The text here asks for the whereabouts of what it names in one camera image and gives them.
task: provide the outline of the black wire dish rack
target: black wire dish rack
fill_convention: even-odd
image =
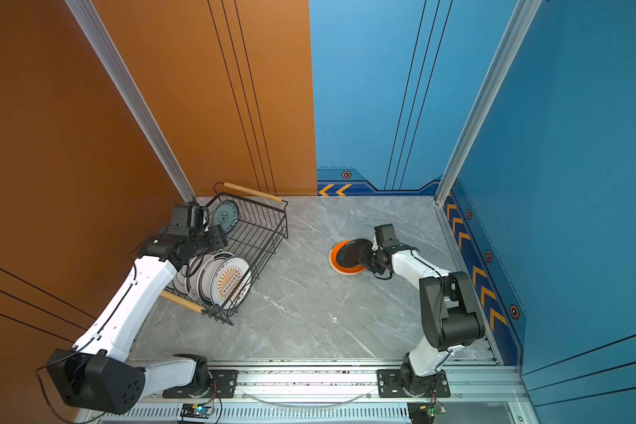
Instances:
[[[282,206],[279,205],[280,207],[276,207],[271,204],[266,204],[263,199],[255,200],[243,198],[225,191],[220,192],[218,190],[220,185],[271,200],[269,203],[277,201]],[[221,202],[233,201],[236,203],[238,209],[238,222],[229,230],[229,233],[226,234],[228,244],[226,248],[218,252],[229,252],[236,257],[242,257],[249,263],[249,268],[244,275],[237,279],[233,287],[226,290],[229,295],[226,301],[220,305],[213,302],[203,302],[202,300],[193,299],[191,296],[176,290],[172,283],[168,284],[165,290],[203,307],[204,315],[233,325],[230,317],[238,312],[238,308],[243,304],[246,296],[249,295],[252,286],[259,279],[266,263],[275,253],[282,239],[288,238],[288,215],[286,210],[288,202],[277,196],[247,189],[229,182],[218,182],[214,185],[214,191],[216,196],[206,205],[207,211],[209,212],[209,216],[207,217],[208,223],[211,224],[213,222],[214,210]],[[187,271],[190,276],[189,283],[199,284],[201,270],[198,268],[201,267],[202,262],[202,258],[200,258],[200,261],[199,259],[194,260],[193,266],[196,267],[196,270]],[[182,276],[186,275],[184,269],[180,269],[178,272],[182,273]]]

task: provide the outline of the teal plate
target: teal plate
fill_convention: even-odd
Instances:
[[[233,200],[225,200],[214,209],[212,225],[221,225],[224,233],[229,233],[238,224],[238,205]]]

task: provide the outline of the blue wall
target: blue wall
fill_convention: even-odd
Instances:
[[[310,1],[318,167],[354,168],[380,190],[443,173],[516,0],[450,5]]]
[[[459,184],[543,423],[636,422],[636,1],[542,2]]]

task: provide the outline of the orange sunburst pattern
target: orange sunburst pattern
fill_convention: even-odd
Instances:
[[[229,295],[233,291],[233,288],[238,281],[242,278],[243,274],[237,267],[230,267],[222,272],[219,281],[217,281],[217,293],[222,299],[228,299]]]

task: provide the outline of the plate with orange sunburst design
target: plate with orange sunburst design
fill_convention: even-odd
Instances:
[[[249,269],[249,263],[241,257],[232,257],[226,259],[217,268],[212,277],[212,285],[210,286],[210,298],[212,302],[222,307],[223,310],[229,310],[240,305],[245,299],[252,282],[252,273],[245,275]]]

